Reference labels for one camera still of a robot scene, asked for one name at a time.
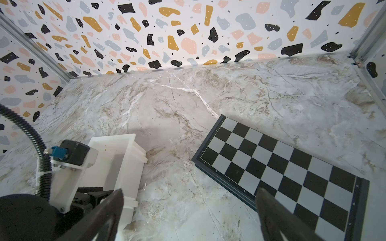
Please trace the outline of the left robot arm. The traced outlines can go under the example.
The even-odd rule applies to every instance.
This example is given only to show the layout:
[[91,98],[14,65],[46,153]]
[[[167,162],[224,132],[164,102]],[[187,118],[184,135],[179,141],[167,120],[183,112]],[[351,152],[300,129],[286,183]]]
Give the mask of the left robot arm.
[[1,197],[2,241],[55,241],[101,201],[111,195],[102,187],[79,187],[70,205],[62,213],[39,196],[12,194]]

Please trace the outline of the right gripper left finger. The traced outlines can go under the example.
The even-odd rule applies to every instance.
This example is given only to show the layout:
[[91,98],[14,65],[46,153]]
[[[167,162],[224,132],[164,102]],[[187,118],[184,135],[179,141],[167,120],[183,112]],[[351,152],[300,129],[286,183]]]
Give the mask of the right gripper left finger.
[[117,189],[58,240],[114,241],[117,237],[123,206],[123,192]]

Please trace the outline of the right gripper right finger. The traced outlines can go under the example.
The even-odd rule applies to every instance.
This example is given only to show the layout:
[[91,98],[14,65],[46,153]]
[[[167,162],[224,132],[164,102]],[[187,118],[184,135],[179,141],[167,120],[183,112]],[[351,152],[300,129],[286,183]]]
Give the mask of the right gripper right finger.
[[257,189],[255,203],[265,241],[322,240],[264,188]]

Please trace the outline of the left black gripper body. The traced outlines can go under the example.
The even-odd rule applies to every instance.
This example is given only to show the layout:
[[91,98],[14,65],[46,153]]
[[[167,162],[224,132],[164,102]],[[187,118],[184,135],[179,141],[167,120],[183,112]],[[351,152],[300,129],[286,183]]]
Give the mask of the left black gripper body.
[[70,230],[112,193],[112,190],[104,190],[102,187],[79,187],[72,199],[69,211],[60,207],[56,212],[55,232]]

